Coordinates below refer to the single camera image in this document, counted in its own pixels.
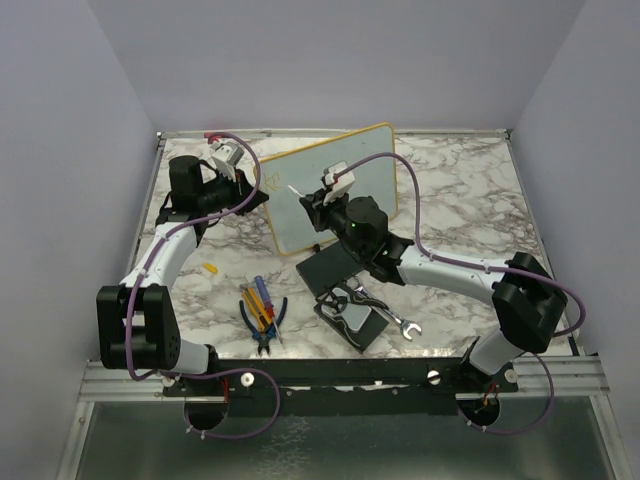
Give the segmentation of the yellow framed whiteboard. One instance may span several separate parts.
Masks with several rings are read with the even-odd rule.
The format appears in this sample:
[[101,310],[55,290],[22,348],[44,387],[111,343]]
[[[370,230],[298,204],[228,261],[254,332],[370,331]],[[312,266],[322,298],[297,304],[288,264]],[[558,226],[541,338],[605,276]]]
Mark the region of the yellow framed whiteboard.
[[[315,244],[335,239],[328,231],[318,233],[291,191],[313,193],[322,187],[325,169],[344,162],[351,165],[365,157],[395,150],[394,128],[381,123],[316,143],[290,147],[261,161],[260,190],[269,195],[264,204],[276,250],[282,255],[299,253]],[[389,157],[373,160],[354,170],[351,198],[372,196],[379,207],[393,217],[398,210],[395,161]]]

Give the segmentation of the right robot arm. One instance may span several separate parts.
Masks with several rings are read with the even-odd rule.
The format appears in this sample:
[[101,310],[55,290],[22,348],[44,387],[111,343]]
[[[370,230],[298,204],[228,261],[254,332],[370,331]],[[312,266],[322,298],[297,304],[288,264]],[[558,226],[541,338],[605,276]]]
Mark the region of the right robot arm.
[[376,280],[433,287],[493,306],[497,327],[472,344],[459,367],[467,389],[481,391],[512,360],[547,350],[567,296],[533,256],[518,252],[507,260],[482,263],[430,253],[390,232],[387,214],[372,197],[344,195],[326,203],[324,195],[319,190],[299,200],[313,228],[332,232]]

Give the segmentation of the yellow marker cap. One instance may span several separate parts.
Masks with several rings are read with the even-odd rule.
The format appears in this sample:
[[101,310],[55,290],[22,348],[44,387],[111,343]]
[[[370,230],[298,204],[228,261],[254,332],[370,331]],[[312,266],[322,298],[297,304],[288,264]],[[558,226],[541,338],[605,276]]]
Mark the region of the yellow marker cap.
[[204,263],[203,267],[211,274],[216,274],[218,272],[218,269],[209,263]]

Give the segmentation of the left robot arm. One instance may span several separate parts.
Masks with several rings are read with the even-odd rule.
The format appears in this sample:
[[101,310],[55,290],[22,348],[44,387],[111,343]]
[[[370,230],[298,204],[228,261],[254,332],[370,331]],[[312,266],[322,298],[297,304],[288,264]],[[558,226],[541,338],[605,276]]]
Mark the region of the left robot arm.
[[220,385],[215,349],[182,338],[170,293],[211,224],[228,214],[249,213],[268,200],[239,168],[242,156],[241,149],[224,146],[210,163],[195,156],[170,160],[170,192],[151,245],[118,285],[102,287],[96,297],[105,368],[127,370],[136,380],[155,371],[186,375],[202,395]]

